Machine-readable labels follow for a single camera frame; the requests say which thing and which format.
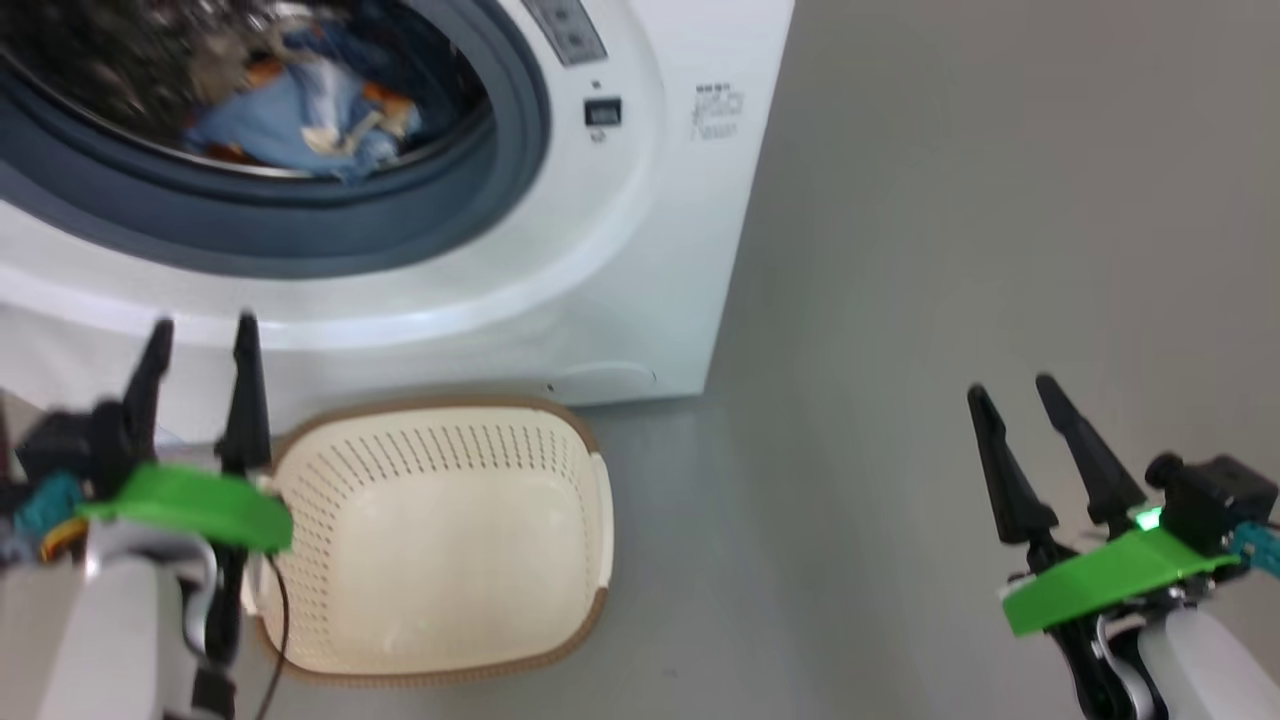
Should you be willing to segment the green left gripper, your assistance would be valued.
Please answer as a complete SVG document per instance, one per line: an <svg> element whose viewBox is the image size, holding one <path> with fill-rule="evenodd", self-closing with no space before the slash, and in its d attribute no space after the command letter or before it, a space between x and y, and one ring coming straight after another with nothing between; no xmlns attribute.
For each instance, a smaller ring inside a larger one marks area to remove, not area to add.
<svg viewBox="0 0 1280 720"><path fill-rule="evenodd" d="M186 532L255 553L289 551L294 534L289 509L283 500L241 478L273 461L262 350L253 313L239 315L232 347L236 380L227 424L215 443L215 455L227 475L180 464L147 462L156 457L157 402L170 366L174 332L169 316L156 320L120 401L118 445L123 468L132 474L115 495L86 501L76 514L86 520L127 520Z"/></svg>

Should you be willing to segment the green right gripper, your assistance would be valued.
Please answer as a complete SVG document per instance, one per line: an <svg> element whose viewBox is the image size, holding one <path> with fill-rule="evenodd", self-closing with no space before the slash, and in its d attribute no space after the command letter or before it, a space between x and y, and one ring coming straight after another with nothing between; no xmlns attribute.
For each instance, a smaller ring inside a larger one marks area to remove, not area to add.
<svg viewBox="0 0 1280 720"><path fill-rule="evenodd" d="M1038 374L1036 388L1076 465L1091 521L1135 528L1129 511L1147 501L1146 493L1053 375ZM1139 656L1140 630L1111 635L1108 629L1125 618L1161 618L1194 606L1208 594L1213 574L1240 560L1198 553L1158 527L1129 530L1087 553L1056 543L1059 519L1032 489L984 386L973 384L966 404L998 539L1029 544L1038 568L1001 594L1012 634L1053 642L1085 720L1171 720L1167 696Z"/></svg>

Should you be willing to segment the blue garment with orange print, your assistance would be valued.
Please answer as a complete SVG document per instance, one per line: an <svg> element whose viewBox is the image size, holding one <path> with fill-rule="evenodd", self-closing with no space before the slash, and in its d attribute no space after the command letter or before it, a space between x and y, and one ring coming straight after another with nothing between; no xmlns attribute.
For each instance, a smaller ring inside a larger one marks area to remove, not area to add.
<svg viewBox="0 0 1280 720"><path fill-rule="evenodd" d="M292 26L275 36L275 47L244 69L229 97L201 110L184 131L184 146L207 158L229 159L298 172L308 177L361 181L397 160L426 128L421 106L372 78L387 68L388 54L337 20ZM308 149L306 120L344 119L360 100L417 105L422 124L397 150L365 146L353 156L321 155Z"/></svg>

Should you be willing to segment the perforated steel washer drum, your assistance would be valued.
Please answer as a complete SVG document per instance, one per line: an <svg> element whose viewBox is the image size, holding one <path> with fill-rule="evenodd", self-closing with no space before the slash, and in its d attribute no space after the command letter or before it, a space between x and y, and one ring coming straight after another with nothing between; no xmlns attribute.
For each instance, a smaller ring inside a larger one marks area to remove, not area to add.
<svg viewBox="0 0 1280 720"><path fill-rule="evenodd" d="M292 26L337 20L383 47L372 78L410 96L428 128L371 176L426 161L475 133L492 102L457 44L406 0L0 0L0 61L93 128L189 164L271 181L339 181L188 150L196 115L230 96Z"/></svg>

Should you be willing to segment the white front-load washing machine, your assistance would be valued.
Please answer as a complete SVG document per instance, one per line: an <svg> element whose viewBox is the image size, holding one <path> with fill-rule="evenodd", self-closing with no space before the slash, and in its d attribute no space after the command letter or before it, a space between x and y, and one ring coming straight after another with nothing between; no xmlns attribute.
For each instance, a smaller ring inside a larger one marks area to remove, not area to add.
<svg viewBox="0 0 1280 720"><path fill-rule="evenodd" d="M549 396L585 363L655 373L644 398L703 392L796 0L582 0L608 59L564 67L522 0L498 0L545 78L532 187L472 241L321 279L215 275L96 247L0 199L0 389L40 410L124 389L175 325L157 433L218 438L239 315L259 320L270 427L429 389ZM699 85L745 94L736 136L690 140ZM584 124L586 97L623 123Z"/></svg>

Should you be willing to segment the cream perforated laundry basket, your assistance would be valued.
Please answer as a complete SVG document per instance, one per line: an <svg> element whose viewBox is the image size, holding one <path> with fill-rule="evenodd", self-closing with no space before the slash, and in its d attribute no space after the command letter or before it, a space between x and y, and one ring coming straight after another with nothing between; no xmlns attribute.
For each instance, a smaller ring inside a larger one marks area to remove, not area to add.
<svg viewBox="0 0 1280 720"><path fill-rule="evenodd" d="M476 682L557 664L611 593L614 503L588 423L541 398L375 404L306 421L262 480L294 520L241 601L288 673L334 685Z"/></svg>

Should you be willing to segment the round white filter cover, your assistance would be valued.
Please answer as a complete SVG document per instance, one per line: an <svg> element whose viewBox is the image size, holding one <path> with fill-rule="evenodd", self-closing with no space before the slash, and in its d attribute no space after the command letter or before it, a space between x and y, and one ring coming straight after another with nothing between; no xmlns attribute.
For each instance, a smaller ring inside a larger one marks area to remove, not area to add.
<svg viewBox="0 0 1280 720"><path fill-rule="evenodd" d="M563 370L545 388L562 405L598 405L644 398L655 382L655 373L643 364L598 361Z"/></svg>

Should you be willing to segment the small printed text label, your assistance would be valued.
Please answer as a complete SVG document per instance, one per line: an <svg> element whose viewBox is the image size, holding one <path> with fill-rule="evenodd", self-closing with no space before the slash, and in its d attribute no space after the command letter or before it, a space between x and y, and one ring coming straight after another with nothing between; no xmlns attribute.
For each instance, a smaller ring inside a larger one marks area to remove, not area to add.
<svg viewBox="0 0 1280 720"><path fill-rule="evenodd" d="M736 136L745 94L728 82L699 85L690 113L690 140L710 142Z"/></svg>

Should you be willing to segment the grey warning sticker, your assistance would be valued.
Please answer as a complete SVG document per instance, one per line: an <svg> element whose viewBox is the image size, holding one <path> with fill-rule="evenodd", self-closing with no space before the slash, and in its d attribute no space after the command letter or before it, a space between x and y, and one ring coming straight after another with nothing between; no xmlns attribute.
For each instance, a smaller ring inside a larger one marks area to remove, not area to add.
<svg viewBox="0 0 1280 720"><path fill-rule="evenodd" d="M608 59L608 51L582 0L522 0L564 67Z"/></svg>

